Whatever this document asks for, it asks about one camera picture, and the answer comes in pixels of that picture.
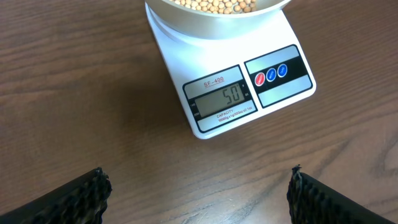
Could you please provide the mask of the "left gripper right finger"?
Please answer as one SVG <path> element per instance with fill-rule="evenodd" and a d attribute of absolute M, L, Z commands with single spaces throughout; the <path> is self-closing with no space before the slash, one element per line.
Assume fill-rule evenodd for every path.
<path fill-rule="evenodd" d="M 329 186 L 292 168 L 287 191 L 289 214 L 294 224 L 394 224 L 364 208 Z"/>

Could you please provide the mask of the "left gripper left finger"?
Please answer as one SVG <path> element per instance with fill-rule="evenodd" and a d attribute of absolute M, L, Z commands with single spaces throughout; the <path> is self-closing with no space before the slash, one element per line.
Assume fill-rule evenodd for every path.
<path fill-rule="evenodd" d="M 102 224 L 112 186 L 97 167 L 61 187 L 1 215 L 1 223 Z"/>

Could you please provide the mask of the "white digital kitchen scale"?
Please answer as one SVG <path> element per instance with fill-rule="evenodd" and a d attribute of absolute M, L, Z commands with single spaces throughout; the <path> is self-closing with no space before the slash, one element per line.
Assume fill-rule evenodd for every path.
<path fill-rule="evenodd" d="M 317 84 L 283 9 L 258 29 L 202 39 L 146 14 L 194 135 L 212 138 L 314 94 Z"/>

